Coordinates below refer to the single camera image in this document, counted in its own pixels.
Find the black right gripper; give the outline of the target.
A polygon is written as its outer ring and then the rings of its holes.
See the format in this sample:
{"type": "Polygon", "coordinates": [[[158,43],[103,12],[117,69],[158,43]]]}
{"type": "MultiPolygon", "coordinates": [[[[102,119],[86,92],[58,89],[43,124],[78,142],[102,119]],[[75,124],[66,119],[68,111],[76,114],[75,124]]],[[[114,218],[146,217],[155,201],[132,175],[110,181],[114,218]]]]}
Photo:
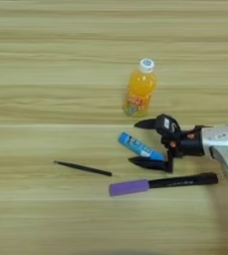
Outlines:
{"type": "MultiPolygon", "coordinates": [[[[147,119],[137,122],[136,128],[155,129],[155,119],[147,119]]],[[[190,130],[176,128],[173,132],[166,132],[161,136],[161,143],[167,149],[167,153],[154,151],[150,156],[131,157],[129,161],[139,167],[161,170],[168,173],[173,171],[173,158],[184,156],[202,156],[203,126],[195,126],[190,130]]]]}

